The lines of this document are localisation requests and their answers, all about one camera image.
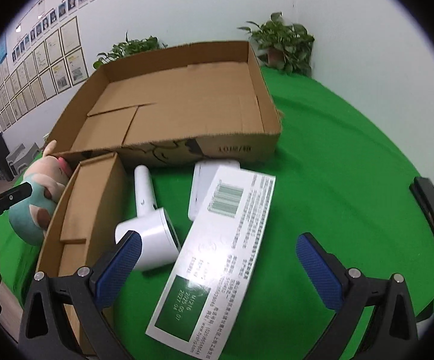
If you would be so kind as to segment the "pink pig plush toy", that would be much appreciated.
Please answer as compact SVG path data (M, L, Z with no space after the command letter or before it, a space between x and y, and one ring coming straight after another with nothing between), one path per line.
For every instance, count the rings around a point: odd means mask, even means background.
M42 157L25 171L21 184L30 185L32 193L9 209L12 229L29 245L43 244L52 216L73 174L68 162L55 155L56 146L57 140L48 142Z

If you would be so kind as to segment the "narrow cardboard box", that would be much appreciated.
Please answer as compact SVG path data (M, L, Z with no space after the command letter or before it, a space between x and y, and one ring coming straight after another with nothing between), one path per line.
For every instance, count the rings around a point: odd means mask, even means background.
M28 359L84 359L95 353L70 285L81 267L93 267L115 245L122 219L126 173L117 154L80 162L47 231L20 328Z

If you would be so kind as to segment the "white handheld lint remover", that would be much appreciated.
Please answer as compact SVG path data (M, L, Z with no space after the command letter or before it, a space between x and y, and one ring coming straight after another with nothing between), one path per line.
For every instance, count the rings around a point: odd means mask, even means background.
M118 224L114 236L117 243L128 231L139 234L140 256L133 270L147 272L175 263L181 246L167 211L156 205L148 168L137 166L134 176L136 217Z

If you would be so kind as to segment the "white green printed carton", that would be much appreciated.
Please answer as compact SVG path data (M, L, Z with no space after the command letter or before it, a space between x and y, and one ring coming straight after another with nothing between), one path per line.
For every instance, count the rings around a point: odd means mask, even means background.
M198 359L218 359L258 258L276 178L220 166L146 329Z

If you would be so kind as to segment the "white plastic device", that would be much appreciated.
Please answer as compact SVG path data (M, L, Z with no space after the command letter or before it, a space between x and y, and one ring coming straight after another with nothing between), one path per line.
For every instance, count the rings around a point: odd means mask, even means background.
M240 168L241 164L233 159L208 159L195 164L187 216L193 222L201 208L212 180L220 166Z

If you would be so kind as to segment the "black cabinet in background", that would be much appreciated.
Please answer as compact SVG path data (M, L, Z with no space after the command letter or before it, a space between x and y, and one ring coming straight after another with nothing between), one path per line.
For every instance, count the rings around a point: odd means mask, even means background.
M9 154L10 151L3 139L3 134L0 132L0 172L6 181L12 181L14 179L14 175L12 174L7 161L7 156Z

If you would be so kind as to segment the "left potted green plant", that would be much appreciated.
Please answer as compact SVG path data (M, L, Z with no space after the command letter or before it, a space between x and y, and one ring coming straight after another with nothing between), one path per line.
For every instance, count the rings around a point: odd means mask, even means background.
M126 33L124 41L113 44L110 51L100 52L97 55L97 60L94 61L93 68L98 69L104 64L118 59L123 59L142 52L165 49L166 47L167 44L160 41L157 37L150 36L144 39L130 39L128 38L128 33Z

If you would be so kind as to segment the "potted green plant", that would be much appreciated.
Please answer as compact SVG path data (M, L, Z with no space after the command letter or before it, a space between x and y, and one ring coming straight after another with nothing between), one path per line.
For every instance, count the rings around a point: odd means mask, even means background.
M142 52L165 49L166 47L167 44L160 41L157 37L150 36L144 39L130 39L128 38L128 33L126 33L124 41L113 44L110 51L100 52L97 55L97 60L94 61L93 68L98 69L104 64L118 59L123 59Z
M278 11L272 12L264 23L249 20L246 26L238 29L247 33L260 52L258 59L265 66L286 74L311 76L315 39L302 24L287 24L282 12Z

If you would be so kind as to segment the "large shallow cardboard tray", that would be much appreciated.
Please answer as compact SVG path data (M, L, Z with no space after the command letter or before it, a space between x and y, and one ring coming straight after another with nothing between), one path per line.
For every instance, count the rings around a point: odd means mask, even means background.
M117 154L127 166L229 158L261 162L281 118L247 41L186 44L99 67L50 132L71 164Z

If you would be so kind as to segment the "right potted green plant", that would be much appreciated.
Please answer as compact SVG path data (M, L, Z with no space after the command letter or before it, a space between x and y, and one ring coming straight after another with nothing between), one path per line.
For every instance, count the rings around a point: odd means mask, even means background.
M282 12L278 11L272 12L264 23L249 20L246 26L238 29L247 33L260 52L258 59L265 66L286 74L311 76L315 39L302 24L287 24Z

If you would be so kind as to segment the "framed certificates on wall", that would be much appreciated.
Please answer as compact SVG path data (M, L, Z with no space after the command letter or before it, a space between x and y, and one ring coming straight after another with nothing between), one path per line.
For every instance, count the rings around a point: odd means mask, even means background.
M30 33L0 63L0 129L89 77L77 18Z

